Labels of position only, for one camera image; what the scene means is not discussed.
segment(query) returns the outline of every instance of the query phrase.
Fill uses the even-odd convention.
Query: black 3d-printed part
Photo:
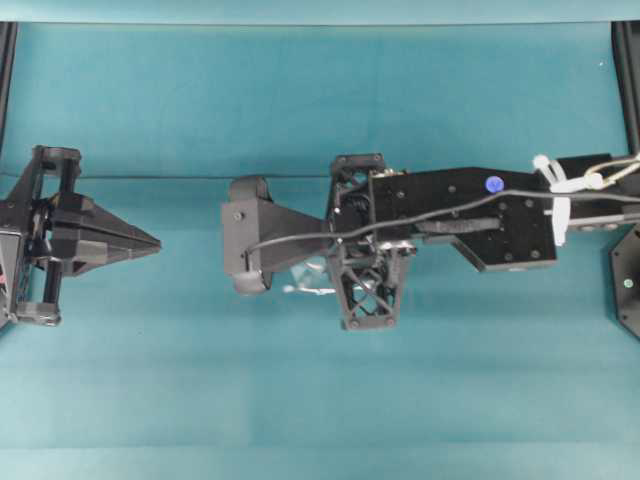
[[[613,56],[629,151],[640,151],[640,21],[612,24]]]
[[[640,337],[640,226],[634,226],[610,255],[618,320]]]

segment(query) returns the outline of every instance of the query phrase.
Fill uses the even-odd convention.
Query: wire
[[[623,168],[622,170],[613,173],[611,175],[609,175],[608,177],[605,177],[602,179],[602,187],[600,188],[606,188],[606,187],[610,187],[611,185],[613,185],[614,183],[616,183],[618,180],[621,180],[622,178],[626,177],[627,175],[631,175],[633,172],[635,172],[636,170],[640,169],[640,154],[638,155],[631,155],[631,156],[627,156],[627,157],[622,157],[622,158],[618,158],[616,160],[611,160],[609,162],[603,162],[603,163],[599,163],[597,165],[593,165],[592,167],[589,167],[585,172],[584,172],[584,176],[586,177],[587,175],[592,175],[594,173],[598,173],[600,170],[604,169],[604,168],[609,168],[609,167],[617,167],[617,166],[622,166],[622,165],[628,165],[628,167]]]
[[[570,198],[576,201],[591,201],[591,200],[612,200],[615,202],[626,203],[640,203],[640,198],[632,197],[629,195],[618,195],[615,193],[549,193],[549,192],[537,192],[533,190],[518,190],[508,189],[501,192],[497,192],[488,195],[478,200],[463,203],[455,207],[441,208],[438,210],[432,210],[431,212],[425,212],[413,217],[399,218],[396,220],[386,220],[383,222],[376,222],[364,227],[356,228],[355,230],[349,230],[346,232],[316,232],[316,233],[300,233],[296,235],[287,235],[285,237],[272,238],[270,240],[264,240],[258,242],[255,245],[247,249],[247,254],[251,254],[256,250],[260,250],[266,247],[272,247],[274,245],[280,245],[281,243],[297,242],[300,240],[338,240],[359,237],[365,233],[372,232],[374,230],[380,230],[383,228],[402,227],[405,225],[411,225],[414,223],[422,222],[433,217],[440,217],[442,215],[449,215],[453,212],[462,212],[465,210],[472,210],[487,203],[495,202],[497,199],[507,196],[514,197],[529,197],[529,198]]]

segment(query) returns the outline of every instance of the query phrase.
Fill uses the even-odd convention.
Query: blue screw cap
[[[504,190],[504,180],[496,175],[492,175],[485,180],[484,188],[486,188],[489,193],[501,192]]]

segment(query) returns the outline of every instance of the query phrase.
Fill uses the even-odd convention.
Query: teal backdrop
[[[636,479],[640,342],[607,249],[477,274],[420,249],[397,328],[331,296],[245,298],[222,271],[229,178],[323,214],[339,153],[530,171],[626,151],[608,23],[22,24],[0,170],[84,154],[80,193],[163,241],[68,279],[55,329],[0,332],[0,478]]]

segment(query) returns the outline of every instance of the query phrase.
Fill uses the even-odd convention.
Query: black metal plate
[[[535,174],[473,167],[373,178],[374,220],[410,217],[477,200],[489,195],[485,181],[491,176],[502,178],[505,189],[541,187],[540,177]],[[521,269],[556,260],[553,229],[541,200],[504,197],[459,214],[463,219],[479,217],[499,217],[503,229],[450,237],[477,269]],[[412,233],[411,226],[388,228],[378,231],[377,240],[401,240]]]
[[[640,337],[640,226],[634,226],[610,253],[618,320]]]

